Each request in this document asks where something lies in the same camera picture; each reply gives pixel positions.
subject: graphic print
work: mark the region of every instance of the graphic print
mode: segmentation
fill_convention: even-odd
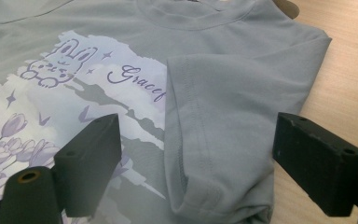
[[[123,146],[111,188],[128,180],[165,200],[126,151],[163,150],[166,66],[107,36],[69,31],[57,42],[0,84],[0,198],[11,175],[30,166],[51,167],[54,154],[92,120],[118,113],[121,135],[145,146]],[[102,204],[114,205],[101,205],[107,223],[131,223],[113,199]]]

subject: sleeve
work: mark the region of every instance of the sleeve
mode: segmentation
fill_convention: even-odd
[[[257,58],[168,60],[164,162],[174,213],[207,223],[269,223],[278,112],[298,113],[327,36]]]
[[[73,0],[0,0],[0,24],[50,12]]]

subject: black mechanical part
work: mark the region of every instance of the black mechanical part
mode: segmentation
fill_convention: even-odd
[[[358,147],[311,120],[279,113],[273,158],[328,216],[358,206]]]
[[[91,122],[55,156],[55,165],[31,167],[6,182],[0,224],[62,224],[90,217],[121,160],[118,115]]]

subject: wooden table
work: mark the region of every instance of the wooden table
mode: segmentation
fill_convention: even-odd
[[[358,1],[292,2],[300,8],[296,21],[319,27],[333,38],[301,116],[358,146]],[[358,220],[357,208],[351,217],[327,217],[278,164],[275,197],[273,224],[353,224]]]

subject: gray t-shirt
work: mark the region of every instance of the gray t-shirt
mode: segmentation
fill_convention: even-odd
[[[270,0],[0,0],[0,198],[118,113],[91,222],[269,223],[276,116],[299,112],[329,43]]]

